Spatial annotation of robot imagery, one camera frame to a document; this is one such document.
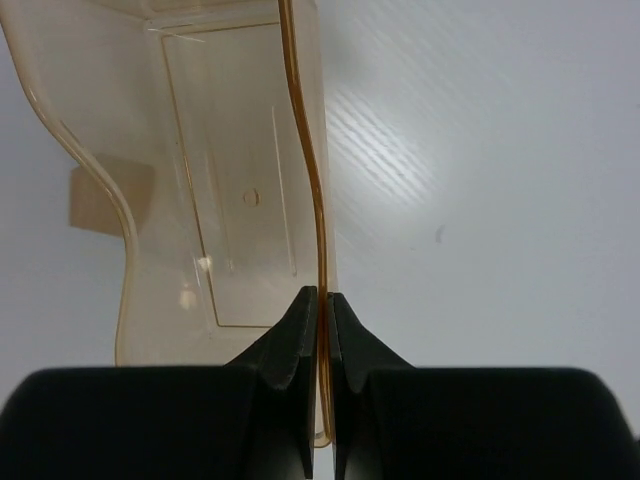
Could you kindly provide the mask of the wooden cube block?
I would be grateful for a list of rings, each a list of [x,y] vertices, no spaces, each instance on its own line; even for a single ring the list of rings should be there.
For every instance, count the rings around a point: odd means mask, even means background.
[[[98,154],[97,160],[122,192],[138,227],[151,209],[156,172],[153,166],[112,155]],[[81,166],[70,172],[69,225],[74,228],[122,237],[116,208],[106,191]]]

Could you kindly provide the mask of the transparent amber plastic bin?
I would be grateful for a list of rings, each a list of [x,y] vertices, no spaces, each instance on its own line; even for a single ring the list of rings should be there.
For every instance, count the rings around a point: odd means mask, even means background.
[[[116,208],[119,366],[220,365],[336,287],[312,1],[5,1],[50,134]],[[154,167],[138,227],[98,154]]]

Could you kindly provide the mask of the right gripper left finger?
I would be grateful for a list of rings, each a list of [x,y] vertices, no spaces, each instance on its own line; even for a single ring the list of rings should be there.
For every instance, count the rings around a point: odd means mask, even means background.
[[[317,292],[223,366],[32,373],[1,413],[5,479],[309,479]]]

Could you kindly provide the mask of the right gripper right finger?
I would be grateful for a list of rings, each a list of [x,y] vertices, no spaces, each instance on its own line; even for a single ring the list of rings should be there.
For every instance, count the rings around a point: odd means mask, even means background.
[[[595,374],[410,365],[328,303],[339,479],[635,479],[639,445]]]

